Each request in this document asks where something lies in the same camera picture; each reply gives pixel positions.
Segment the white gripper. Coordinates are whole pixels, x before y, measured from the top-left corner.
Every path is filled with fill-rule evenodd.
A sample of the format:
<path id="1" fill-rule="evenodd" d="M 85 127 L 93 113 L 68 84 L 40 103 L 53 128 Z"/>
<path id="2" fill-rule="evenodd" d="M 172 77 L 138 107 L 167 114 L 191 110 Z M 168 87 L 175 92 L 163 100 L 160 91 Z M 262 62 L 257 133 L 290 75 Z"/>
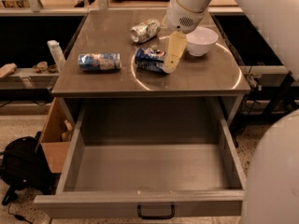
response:
<path id="1" fill-rule="evenodd" d="M 174 72 L 187 46 L 187 33 L 192 32 L 203 19 L 206 0 L 170 0 L 161 27 L 175 31 L 169 36 L 163 71 Z"/>

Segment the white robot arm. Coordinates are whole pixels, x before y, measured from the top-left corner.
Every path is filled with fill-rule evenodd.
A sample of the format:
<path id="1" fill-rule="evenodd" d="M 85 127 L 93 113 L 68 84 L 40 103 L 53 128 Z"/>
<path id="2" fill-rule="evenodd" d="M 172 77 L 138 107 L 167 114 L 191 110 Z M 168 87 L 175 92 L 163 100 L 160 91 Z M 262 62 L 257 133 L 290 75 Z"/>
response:
<path id="1" fill-rule="evenodd" d="M 235 0 L 293 79 L 299 78 L 299 0 Z M 170 0 L 169 29 L 188 34 L 211 0 Z M 250 161 L 240 224 L 299 224 L 299 111 L 264 133 Z"/>

